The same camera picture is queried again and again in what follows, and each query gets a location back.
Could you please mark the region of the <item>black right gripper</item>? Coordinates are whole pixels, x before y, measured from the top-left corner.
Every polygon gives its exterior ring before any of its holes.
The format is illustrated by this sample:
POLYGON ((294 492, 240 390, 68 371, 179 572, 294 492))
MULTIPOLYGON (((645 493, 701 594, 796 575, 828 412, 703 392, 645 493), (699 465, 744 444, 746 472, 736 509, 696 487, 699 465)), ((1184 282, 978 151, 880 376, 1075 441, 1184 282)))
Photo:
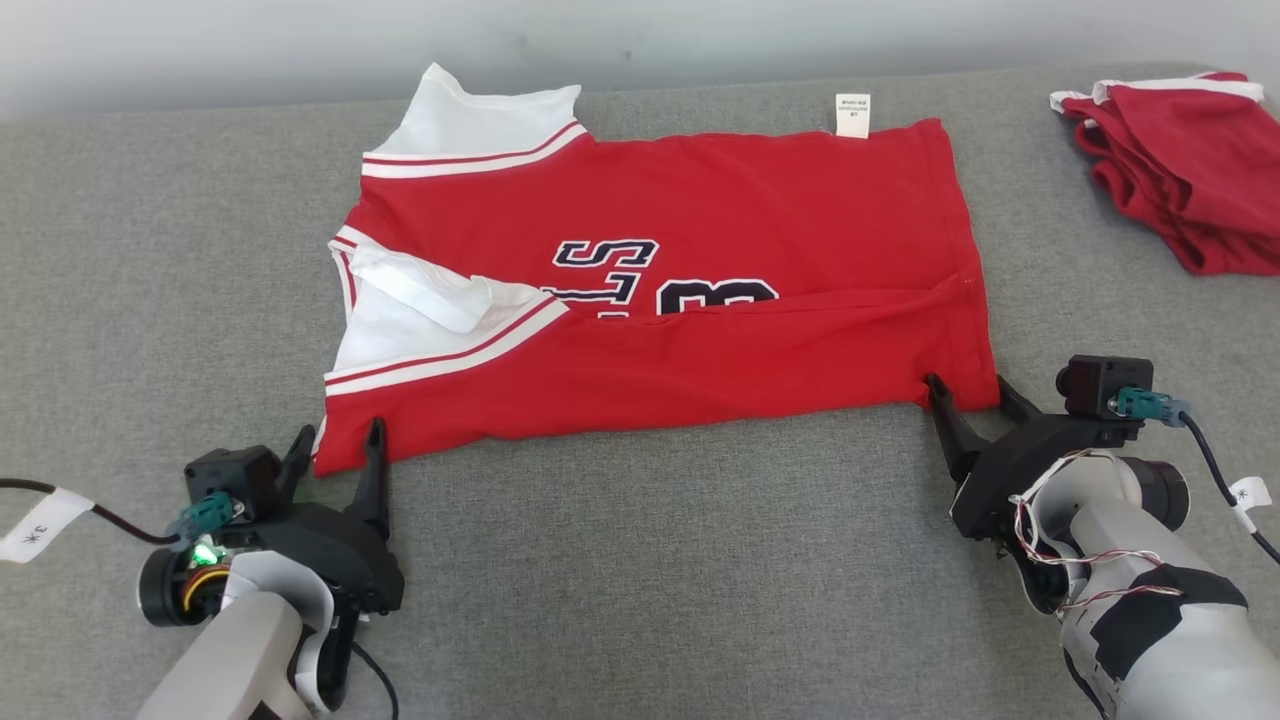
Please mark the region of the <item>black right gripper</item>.
POLYGON ((925 377, 929 411, 948 475, 956 483, 950 518, 960 536, 996 537, 1011 512, 1007 497, 1029 489, 1053 462, 1079 450, 1120 448, 1137 439, 1140 420, 1096 420, 1043 414, 1002 375, 998 413, 1015 427, 997 439, 979 436, 960 413, 954 392, 925 377))

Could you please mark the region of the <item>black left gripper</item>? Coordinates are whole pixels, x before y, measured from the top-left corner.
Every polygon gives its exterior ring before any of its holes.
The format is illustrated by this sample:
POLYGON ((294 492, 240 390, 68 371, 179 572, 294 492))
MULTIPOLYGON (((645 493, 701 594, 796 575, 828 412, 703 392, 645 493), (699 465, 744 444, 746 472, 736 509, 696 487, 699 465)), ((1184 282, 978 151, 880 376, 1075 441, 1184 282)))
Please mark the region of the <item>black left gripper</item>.
MULTIPOLYGON (((312 457, 316 428, 303 425, 282 460, 279 493, 293 502, 312 457)), ((269 550, 298 562, 367 614, 401 609, 404 574, 390 551, 389 457, 387 425, 375 418, 364 445, 364 468, 352 501, 339 511, 321 503, 292 503, 256 521, 224 528, 224 546, 269 550)))

